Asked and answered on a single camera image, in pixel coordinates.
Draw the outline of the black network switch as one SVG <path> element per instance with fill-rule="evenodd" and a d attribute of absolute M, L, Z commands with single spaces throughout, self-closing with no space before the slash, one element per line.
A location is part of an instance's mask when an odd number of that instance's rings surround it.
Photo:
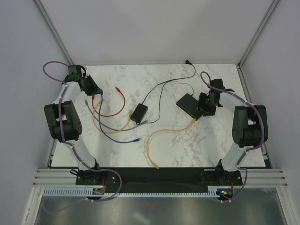
<path fill-rule="evenodd" d="M 198 100 L 188 93 L 180 98 L 176 105 L 196 121 L 204 115 L 204 111 L 198 108 Z"/>

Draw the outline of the black power adapter brick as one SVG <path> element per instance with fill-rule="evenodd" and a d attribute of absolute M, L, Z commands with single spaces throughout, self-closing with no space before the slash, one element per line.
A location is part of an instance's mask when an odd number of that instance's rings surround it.
<path fill-rule="evenodd" d="M 132 113 L 130 119 L 135 122 L 136 124 L 140 124 L 142 119 L 144 118 L 146 112 L 148 110 L 148 107 L 143 104 L 138 104 L 135 108 L 134 112 Z"/>

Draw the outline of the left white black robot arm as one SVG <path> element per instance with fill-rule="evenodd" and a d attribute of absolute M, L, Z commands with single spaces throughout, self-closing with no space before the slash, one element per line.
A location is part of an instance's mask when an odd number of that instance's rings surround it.
<path fill-rule="evenodd" d="M 83 172 L 89 170 L 86 174 L 87 181 L 97 185 L 102 181 L 103 174 L 97 160 L 84 143 L 82 123 L 74 102 L 82 92 L 87 96 L 94 96 L 102 95 L 103 91 L 83 66 L 70 65 L 67 68 L 68 75 L 62 81 L 45 73 L 49 78 L 61 83 L 59 96 L 53 103 L 44 106 L 47 125 L 51 137 L 70 150 L 78 169 Z"/>

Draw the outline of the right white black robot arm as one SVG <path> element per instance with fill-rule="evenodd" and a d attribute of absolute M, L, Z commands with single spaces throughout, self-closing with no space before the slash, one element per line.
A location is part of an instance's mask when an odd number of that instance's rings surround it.
<path fill-rule="evenodd" d="M 233 143 L 227 154 L 219 160 L 215 167 L 216 183 L 225 185 L 231 180 L 246 155 L 260 148 L 268 139 L 266 107 L 253 105 L 226 89 L 222 79 L 210 80 L 209 93 L 201 93 L 197 109 L 203 116 L 214 116 L 218 107 L 225 107 L 233 114 Z"/>

